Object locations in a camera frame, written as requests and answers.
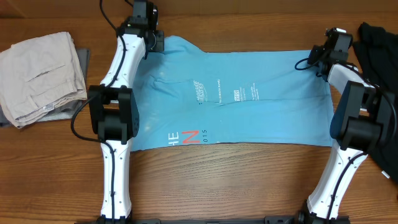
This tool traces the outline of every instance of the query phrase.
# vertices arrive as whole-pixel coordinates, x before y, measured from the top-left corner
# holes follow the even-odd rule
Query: blue fabric
[[[180,37],[142,60],[133,151],[185,144],[331,146],[329,84],[294,65],[309,51],[205,53]]]

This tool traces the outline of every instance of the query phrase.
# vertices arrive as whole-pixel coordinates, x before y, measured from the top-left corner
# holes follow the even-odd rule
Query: stack of folded clothes
[[[1,52],[0,127],[7,121],[22,128],[36,121],[71,118],[87,99],[90,52],[77,52],[68,32],[25,40]]]

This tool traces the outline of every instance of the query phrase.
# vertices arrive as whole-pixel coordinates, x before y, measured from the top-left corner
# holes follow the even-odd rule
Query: white cloth
[[[86,86],[68,32],[14,44],[0,53],[0,104],[18,128],[73,100],[87,99]]]

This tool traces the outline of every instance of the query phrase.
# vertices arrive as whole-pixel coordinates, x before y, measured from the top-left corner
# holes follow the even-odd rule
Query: wooden table
[[[113,18],[115,24],[123,18]],[[163,17],[160,29],[207,52],[301,50],[323,44],[326,28],[356,33],[367,21],[398,33],[398,16],[378,14],[258,14]],[[104,19],[2,19],[0,50],[13,43],[69,31],[91,49],[87,85],[108,71],[116,48]],[[356,58],[351,51],[351,62]],[[339,100],[333,90],[335,105]],[[93,136],[88,109],[76,121]],[[70,121],[0,129],[0,223],[94,220],[103,200],[99,144],[81,141]],[[134,218],[163,220],[262,218],[292,215],[317,185],[329,147],[290,144],[179,146],[131,154]],[[397,223],[398,189],[368,159],[357,171],[340,214],[352,223]]]

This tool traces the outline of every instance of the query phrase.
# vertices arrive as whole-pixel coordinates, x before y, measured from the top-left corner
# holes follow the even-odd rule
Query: cloth
[[[331,146],[329,84],[294,65],[308,50],[205,53],[179,37],[138,66],[132,150],[221,142]]]
[[[90,61],[90,50],[89,49],[76,49],[77,56],[79,58],[79,64],[81,67],[81,71],[83,74],[83,79],[86,82],[88,63]],[[53,111],[50,111],[43,118],[40,118],[38,122],[41,121],[55,121],[60,119],[70,119],[72,118],[75,111],[82,104],[81,100],[71,101],[59,108],[55,108]],[[0,105],[0,128],[6,128],[11,126],[12,124],[7,120],[2,112]]]
[[[25,40],[0,54],[0,104],[14,126],[34,123],[55,108],[86,98],[68,32]]]
[[[355,42],[353,47],[364,78],[398,96],[398,35],[364,22],[359,27],[359,36],[360,41]],[[392,118],[391,126],[393,122],[398,121]],[[385,148],[370,155],[398,183],[398,133]]]

